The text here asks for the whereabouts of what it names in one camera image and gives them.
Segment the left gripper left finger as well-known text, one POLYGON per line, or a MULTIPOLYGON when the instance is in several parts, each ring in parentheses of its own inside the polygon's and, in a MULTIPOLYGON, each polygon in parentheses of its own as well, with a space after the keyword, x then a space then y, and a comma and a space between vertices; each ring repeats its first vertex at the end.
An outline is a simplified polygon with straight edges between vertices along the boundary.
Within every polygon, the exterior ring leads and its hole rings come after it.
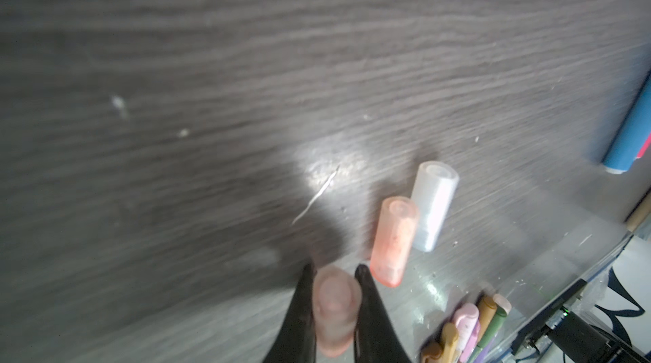
POLYGON ((283 323, 263 359, 264 363, 315 363, 314 279, 315 266, 309 263, 301 272, 283 323))

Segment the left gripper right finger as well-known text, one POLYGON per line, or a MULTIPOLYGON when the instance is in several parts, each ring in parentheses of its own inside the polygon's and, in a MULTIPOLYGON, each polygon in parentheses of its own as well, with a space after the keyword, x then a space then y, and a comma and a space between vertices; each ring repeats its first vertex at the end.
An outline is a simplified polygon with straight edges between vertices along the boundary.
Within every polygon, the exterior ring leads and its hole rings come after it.
POLYGON ((354 361, 357 363, 410 362, 410 357, 393 329, 370 268, 359 264, 354 277, 362 290, 354 332, 354 361))

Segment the clear red pen cap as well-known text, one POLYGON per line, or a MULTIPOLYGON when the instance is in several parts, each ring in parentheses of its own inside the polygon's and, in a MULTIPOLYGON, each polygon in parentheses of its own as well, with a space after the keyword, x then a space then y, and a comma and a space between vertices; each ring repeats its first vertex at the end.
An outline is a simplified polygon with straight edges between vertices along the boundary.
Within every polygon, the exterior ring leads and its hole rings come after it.
POLYGON ((413 200, 394 196, 383 200, 371 251, 372 276, 388 288, 402 283, 420 214, 413 200))

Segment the clear blue pen cap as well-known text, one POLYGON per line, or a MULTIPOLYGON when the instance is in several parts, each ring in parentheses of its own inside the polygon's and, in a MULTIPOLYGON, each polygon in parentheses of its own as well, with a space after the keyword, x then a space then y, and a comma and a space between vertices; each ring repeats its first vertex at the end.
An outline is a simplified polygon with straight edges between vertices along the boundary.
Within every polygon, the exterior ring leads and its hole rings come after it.
POLYGON ((426 161, 418 167, 410 198, 416 203, 420 220, 413 247, 432 252, 451 206, 459 174, 440 161, 426 161))

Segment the red pink marker pen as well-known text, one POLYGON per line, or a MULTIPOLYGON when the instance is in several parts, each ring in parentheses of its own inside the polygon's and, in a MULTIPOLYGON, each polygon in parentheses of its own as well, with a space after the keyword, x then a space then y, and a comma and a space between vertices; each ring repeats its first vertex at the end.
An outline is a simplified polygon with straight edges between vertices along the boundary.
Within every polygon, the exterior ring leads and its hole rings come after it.
POLYGON ((651 135, 649 135, 649 137, 646 139, 643 146, 641 147, 640 151, 637 153, 637 156, 636 156, 637 160, 644 157, 644 154, 645 154, 645 152, 647 151, 647 149, 649 148, 650 145, 651 145, 651 135))

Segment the blue marker pen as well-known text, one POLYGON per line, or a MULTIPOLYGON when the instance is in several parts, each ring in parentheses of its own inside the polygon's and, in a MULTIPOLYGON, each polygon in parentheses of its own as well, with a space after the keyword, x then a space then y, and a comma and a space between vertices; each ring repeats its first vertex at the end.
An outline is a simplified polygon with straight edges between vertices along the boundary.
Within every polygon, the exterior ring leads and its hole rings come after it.
POLYGON ((602 165, 607 173, 628 172, 650 139, 650 76, 647 76, 635 103, 615 136, 602 165))

